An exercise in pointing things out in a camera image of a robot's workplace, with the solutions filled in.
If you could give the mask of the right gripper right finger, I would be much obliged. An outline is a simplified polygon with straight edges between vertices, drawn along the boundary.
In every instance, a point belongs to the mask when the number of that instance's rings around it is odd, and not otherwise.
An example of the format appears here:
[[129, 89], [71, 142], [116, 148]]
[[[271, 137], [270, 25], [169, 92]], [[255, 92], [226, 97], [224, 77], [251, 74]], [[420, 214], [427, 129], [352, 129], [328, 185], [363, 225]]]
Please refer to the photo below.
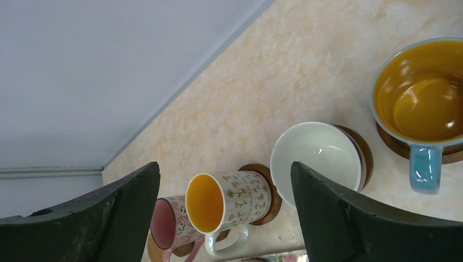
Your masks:
[[462, 223], [389, 206], [301, 162], [290, 170], [309, 261], [462, 261]]

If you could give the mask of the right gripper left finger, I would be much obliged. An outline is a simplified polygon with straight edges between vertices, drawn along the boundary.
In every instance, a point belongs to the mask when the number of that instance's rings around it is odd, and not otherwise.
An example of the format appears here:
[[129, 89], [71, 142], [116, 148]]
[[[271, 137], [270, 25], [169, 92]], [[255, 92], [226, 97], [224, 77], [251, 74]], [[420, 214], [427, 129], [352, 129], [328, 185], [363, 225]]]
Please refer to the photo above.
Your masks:
[[1, 261], [140, 261], [160, 186], [149, 162], [75, 199], [1, 219]]

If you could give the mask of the brown coaster two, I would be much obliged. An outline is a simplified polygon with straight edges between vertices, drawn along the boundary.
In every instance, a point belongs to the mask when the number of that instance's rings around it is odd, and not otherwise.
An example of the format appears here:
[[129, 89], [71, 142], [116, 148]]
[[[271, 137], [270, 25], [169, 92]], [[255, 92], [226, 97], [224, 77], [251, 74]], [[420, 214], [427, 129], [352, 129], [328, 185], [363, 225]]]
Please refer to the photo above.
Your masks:
[[[172, 243], [172, 239], [173, 238], [171, 237], [171, 234], [167, 234], [167, 236], [161, 236], [160, 234], [153, 233], [149, 234], [149, 237], [147, 239], [147, 251], [151, 261], [163, 261], [163, 255], [165, 250], [160, 249], [156, 241], [160, 240], [161, 246], [166, 247], [167, 244]], [[171, 260], [173, 260], [174, 258], [179, 258], [180, 261], [184, 261], [193, 250], [194, 245], [195, 243], [191, 242], [175, 248], [170, 257]]]

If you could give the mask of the pink mug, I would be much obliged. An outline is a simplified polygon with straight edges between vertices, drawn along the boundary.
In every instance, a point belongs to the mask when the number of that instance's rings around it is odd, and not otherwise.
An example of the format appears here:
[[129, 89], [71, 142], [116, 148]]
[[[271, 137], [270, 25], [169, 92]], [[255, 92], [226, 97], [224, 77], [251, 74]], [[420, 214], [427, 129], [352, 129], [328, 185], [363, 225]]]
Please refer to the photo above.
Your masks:
[[194, 247], [186, 261], [193, 261], [204, 244], [204, 235], [189, 220], [184, 195], [156, 200], [150, 230], [155, 244], [164, 251], [163, 261], [169, 261], [175, 249], [189, 243]]

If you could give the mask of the brown coaster three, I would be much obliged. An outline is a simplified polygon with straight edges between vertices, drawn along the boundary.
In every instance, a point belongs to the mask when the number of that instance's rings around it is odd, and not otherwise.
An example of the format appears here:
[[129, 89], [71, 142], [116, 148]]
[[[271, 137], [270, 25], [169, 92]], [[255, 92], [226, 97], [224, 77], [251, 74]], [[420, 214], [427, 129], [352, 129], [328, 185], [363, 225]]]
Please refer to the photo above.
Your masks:
[[248, 239], [250, 225], [269, 223], [280, 211], [282, 199], [265, 165], [247, 164], [237, 171], [219, 172], [214, 180], [221, 190], [223, 214], [211, 240], [221, 241], [231, 229], [236, 229], [239, 234], [234, 245], [242, 245]]

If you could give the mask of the white cup red handle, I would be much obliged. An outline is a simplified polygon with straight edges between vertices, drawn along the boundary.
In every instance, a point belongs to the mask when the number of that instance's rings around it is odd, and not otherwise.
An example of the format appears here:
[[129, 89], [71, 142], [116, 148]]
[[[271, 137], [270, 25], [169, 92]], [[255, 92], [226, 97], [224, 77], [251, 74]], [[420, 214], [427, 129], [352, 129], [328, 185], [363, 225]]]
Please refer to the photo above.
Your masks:
[[273, 184], [281, 198], [296, 207], [290, 171], [301, 162], [349, 189], [360, 192], [365, 185], [365, 155], [354, 136], [343, 126], [304, 122], [287, 129], [276, 141], [270, 158]]

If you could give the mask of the brown coaster five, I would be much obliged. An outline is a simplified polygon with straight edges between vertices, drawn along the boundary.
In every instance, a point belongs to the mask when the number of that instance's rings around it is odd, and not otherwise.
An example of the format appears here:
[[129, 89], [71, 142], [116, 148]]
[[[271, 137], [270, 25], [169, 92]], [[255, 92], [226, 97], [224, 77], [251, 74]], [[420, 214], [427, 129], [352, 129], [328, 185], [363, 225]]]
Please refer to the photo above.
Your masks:
[[373, 173], [373, 155], [371, 149], [366, 140], [358, 132], [345, 126], [335, 126], [349, 136], [358, 151], [361, 162], [362, 175], [360, 186], [359, 189], [357, 189], [357, 192], [361, 192], [370, 182]]

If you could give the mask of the glass mug orange inside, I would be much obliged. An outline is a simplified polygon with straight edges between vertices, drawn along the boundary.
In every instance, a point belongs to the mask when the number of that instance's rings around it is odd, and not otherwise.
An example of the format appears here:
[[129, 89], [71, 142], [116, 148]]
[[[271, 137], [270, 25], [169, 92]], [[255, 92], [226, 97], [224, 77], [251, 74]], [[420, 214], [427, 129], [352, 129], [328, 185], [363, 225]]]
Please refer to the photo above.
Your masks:
[[[197, 174], [186, 189], [186, 211], [191, 224], [205, 236], [209, 255], [217, 258], [246, 244], [250, 223], [267, 215], [271, 201], [270, 185], [256, 171]], [[238, 229], [238, 239], [226, 248], [217, 248], [219, 234], [230, 229]]]

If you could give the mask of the blue mug yellow inside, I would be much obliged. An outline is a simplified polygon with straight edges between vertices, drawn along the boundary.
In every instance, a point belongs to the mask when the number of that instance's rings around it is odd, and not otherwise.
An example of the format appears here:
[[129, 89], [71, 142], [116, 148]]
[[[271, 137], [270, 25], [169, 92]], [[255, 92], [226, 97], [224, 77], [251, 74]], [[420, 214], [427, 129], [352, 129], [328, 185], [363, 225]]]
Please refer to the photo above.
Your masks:
[[462, 39], [411, 44], [391, 56], [371, 86], [376, 123], [409, 147], [409, 182], [437, 194], [444, 150], [462, 144]]

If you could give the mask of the brown coaster six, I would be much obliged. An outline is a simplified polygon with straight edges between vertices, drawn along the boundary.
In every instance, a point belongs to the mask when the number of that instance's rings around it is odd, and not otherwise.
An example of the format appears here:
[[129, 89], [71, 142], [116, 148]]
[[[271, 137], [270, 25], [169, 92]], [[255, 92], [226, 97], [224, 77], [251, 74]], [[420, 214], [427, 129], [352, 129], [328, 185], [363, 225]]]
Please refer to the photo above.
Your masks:
[[[409, 145], [392, 137], [378, 123], [376, 123], [378, 134], [383, 142], [397, 155], [409, 159]], [[442, 153], [442, 164], [451, 164], [462, 161], [462, 144], [445, 147]]]

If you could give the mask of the floral tray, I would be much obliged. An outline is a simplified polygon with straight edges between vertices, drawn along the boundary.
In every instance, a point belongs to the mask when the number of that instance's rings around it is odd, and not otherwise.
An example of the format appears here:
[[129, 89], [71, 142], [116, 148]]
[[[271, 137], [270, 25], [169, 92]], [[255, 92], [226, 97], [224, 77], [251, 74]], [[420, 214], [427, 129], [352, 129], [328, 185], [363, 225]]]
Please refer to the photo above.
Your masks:
[[304, 247], [251, 247], [228, 255], [225, 258], [212, 258], [211, 261], [310, 261]]

